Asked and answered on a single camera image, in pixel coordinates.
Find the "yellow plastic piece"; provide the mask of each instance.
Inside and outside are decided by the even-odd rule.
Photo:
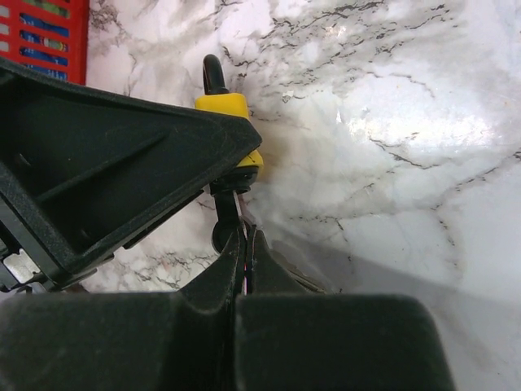
[[[219,112],[220,114],[250,119],[246,97],[242,94],[203,95],[195,100],[195,108],[207,112]],[[257,150],[249,153],[237,167],[251,167],[253,165],[259,167],[259,171],[264,167],[262,156]]]

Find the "marble countertop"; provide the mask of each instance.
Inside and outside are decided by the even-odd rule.
[[[521,389],[521,1],[91,1],[89,86],[193,107],[208,53],[264,139],[272,248],[417,297],[459,389]],[[85,286],[178,289],[215,221],[203,195]]]

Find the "red plastic crate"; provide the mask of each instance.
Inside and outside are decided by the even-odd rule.
[[[0,0],[0,7],[8,10],[8,17],[2,16],[0,11],[0,43],[3,44],[3,50],[6,44],[9,46],[7,51],[0,50],[0,55],[11,59],[19,64],[29,64],[53,71],[64,72],[67,80],[77,84],[85,84],[85,71],[87,62],[87,29],[89,22],[89,0],[46,0],[49,3],[68,10],[68,17],[56,15],[50,11],[41,9],[40,7],[28,4],[23,0]],[[59,33],[47,31],[35,26],[23,23],[20,15],[26,14],[33,18],[44,21],[47,24],[53,24],[68,29],[68,37]],[[35,33],[41,37],[50,40],[62,42],[68,47],[68,51],[60,51],[48,46],[44,46],[36,42],[28,42],[23,39],[20,34],[22,31]],[[44,52],[48,55],[54,55],[65,58],[67,65],[54,64],[43,59],[33,59],[22,55],[22,48],[34,49]]]

